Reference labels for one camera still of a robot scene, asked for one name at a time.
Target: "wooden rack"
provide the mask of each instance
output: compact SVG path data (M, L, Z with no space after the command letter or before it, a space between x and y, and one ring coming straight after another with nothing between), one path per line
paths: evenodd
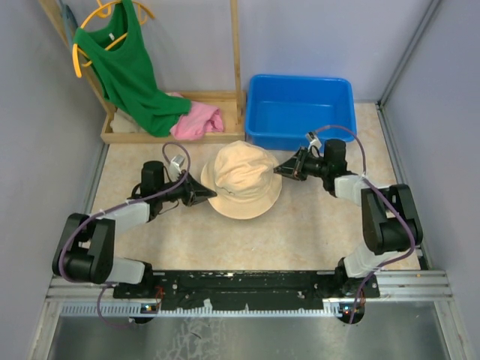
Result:
M41 7L53 24L55 30L68 48L67 36L62 19L62 11L56 0L38 0ZM240 46L239 46L239 16L237 0L230 0L230 16L232 21L232 42L233 42L233 70L235 74L235 91L178 91L184 98L192 101L199 101L211 104L220 108L223 126L223 133L207 133L202 139L188 143L229 143L245 138L245 92L242 91L240 78ZM101 84L98 81L92 67L82 69L83 76L87 79L97 99L106 111L105 122L103 123L101 138L107 144L113 143L165 143L173 141L171 136L154 137L148 133L113 133L110 122L116 107L106 101L103 96Z

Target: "white clip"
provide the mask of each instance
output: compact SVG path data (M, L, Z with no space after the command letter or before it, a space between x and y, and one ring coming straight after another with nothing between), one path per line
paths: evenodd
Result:
M168 166L168 173L172 181L178 180L180 174L182 174L182 166L185 162L185 158L182 155L176 155Z
M320 148L322 147L322 143L320 142L318 136L313 131L308 132L307 135L305 135L305 137L309 142L308 151L310 151L310 149L314 146L318 149L318 151L320 151Z

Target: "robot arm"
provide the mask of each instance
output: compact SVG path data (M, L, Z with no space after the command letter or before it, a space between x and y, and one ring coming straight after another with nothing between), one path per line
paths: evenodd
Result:
M169 173L177 179L183 157L177 155L170 163ZM117 236L127 230L154 220L163 208L163 203L182 201L185 206L200 204L217 194L202 186L190 174L175 190L162 196L152 195L171 188L178 180L165 182L164 164L149 161L143 164L141 182L132 190L131 199L144 199L99 217L89 223L74 239L65 254L64 269L75 281L102 284L105 282L139 284L146 271L144 262L113 256ZM60 275L59 260L63 247L71 234L89 217L87 214L72 214L68 217L52 262L55 275Z
M313 146L319 148L320 141L312 133L307 138L310 148L301 147L293 157L277 166L274 172L297 181L304 181L308 176L321 178L323 188L332 196L361 206L364 242L340 261L347 277L363 278L380 263L407 251L410 240L398 219L388 216L385 205L363 181L363 176L347 170L345 142L327 140L324 155L315 156L311 149ZM419 245L423 232L410 188L405 184L393 184L379 187L379 190L406 221L415 243Z

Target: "beige hat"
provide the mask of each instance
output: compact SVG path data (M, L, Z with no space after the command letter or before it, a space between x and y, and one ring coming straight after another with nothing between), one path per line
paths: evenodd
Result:
M222 215L251 219L269 210L282 189L282 177L273 173L277 159L258 146L235 141L223 147L202 170L202 185L217 192L208 199Z

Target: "black mounting plate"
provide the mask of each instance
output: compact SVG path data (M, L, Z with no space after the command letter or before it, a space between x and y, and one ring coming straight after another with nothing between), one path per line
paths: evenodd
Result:
M154 271L148 286L120 283L115 299L154 299L163 290L162 310L321 310L323 299L352 298L362 279L341 283L333 271ZM377 279L364 287L365 298L378 298Z

